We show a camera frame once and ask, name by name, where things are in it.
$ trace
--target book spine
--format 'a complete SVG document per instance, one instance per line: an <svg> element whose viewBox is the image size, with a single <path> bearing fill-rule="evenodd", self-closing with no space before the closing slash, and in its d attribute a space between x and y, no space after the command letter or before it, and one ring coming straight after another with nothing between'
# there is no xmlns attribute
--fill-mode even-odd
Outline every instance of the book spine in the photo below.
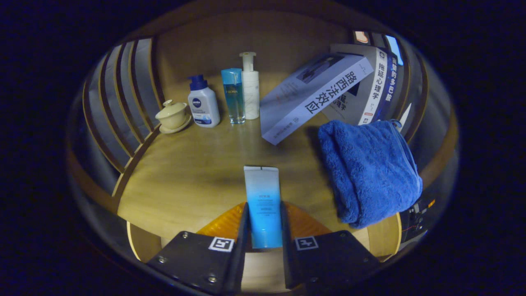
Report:
<svg viewBox="0 0 526 296"><path fill-rule="evenodd" d="M376 109L380 103L380 96L386 86L387 54L379 48L376 49L376 66L374 67L374 72L375 76L372 81L371 93L367 99L360 121L358 121L358 125L372 122Z"/></svg>
<svg viewBox="0 0 526 296"><path fill-rule="evenodd" d="M271 144L277 145L373 71L374 69L364 57L340 75L333 78L313 95L307 97L301 104L263 134L262 137Z"/></svg>
<svg viewBox="0 0 526 296"><path fill-rule="evenodd" d="M378 106L378 109L376 110L375 116L373 118L373 121L380 119L382 117L382 111L388 110L389 105L391 104L391 100L393 98L393 95L396 90L396 84L397 84L397 58L393 54L389 54L389 58L387 60L387 76L386 76L386 86L383 88L382 98L380 101L380 105Z"/></svg>

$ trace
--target bottle cap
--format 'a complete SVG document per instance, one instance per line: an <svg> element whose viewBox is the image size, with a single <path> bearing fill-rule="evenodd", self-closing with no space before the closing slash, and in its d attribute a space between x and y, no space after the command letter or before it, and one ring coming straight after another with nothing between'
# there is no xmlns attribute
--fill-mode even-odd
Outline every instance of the bottle cap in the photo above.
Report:
<svg viewBox="0 0 526 296"><path fill-rule="evenodd" d="M230 68L221 70L221 77L223 84L239 84L241 83L241 69Z"/></svg>
<svg viewBox="0 0 526 296"><path fill-rule="evenodd" d="M256 82L259 81L259 72L254 71L254 57L255 52L244 52L239 54L243 58L243 81Z"/></svg>
<svg viewBox="0 0 526 296"><path fill-rule="evenodd" d="M190 76L188 79L191 79L190 90L198 91L208 87L208 81L203 78L202 74Z"/></svg>

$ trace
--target blue book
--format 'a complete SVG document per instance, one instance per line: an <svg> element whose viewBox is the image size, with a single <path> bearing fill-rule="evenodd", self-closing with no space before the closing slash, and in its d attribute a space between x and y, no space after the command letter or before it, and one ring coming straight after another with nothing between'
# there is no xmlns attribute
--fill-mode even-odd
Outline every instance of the blue book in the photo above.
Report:
<svg viewBox="0 0 526 296"><path fill-rule="evenodd" d="M261 100L262 137L277 145L372 72L363 56L327 53L316 57Z"/></svg>

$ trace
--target white pump bottle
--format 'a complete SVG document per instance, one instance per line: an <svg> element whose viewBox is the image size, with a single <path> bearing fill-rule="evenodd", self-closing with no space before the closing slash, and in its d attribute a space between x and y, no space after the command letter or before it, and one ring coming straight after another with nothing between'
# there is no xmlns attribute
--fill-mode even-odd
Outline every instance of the white pump bottle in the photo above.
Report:
<svg viewBox="0 0 526 296"><path fill-rule="evenodd" d="M243 101L245 101L245 118L248 120L259 117L259 72L254 71L255 52L239 54L243 58Z"/></svg>

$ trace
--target blue tube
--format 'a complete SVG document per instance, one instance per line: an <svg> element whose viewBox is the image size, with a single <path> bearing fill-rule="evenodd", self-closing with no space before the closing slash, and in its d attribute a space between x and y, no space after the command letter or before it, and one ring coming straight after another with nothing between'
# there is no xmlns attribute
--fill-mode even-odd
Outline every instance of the blue tube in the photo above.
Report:
<svg viewBox="0 0 526 296"><path fill-rule="evenodd" d="M265 166L245 166L244 170L252 247L279 248L282 246L279 170Z"/></svg>

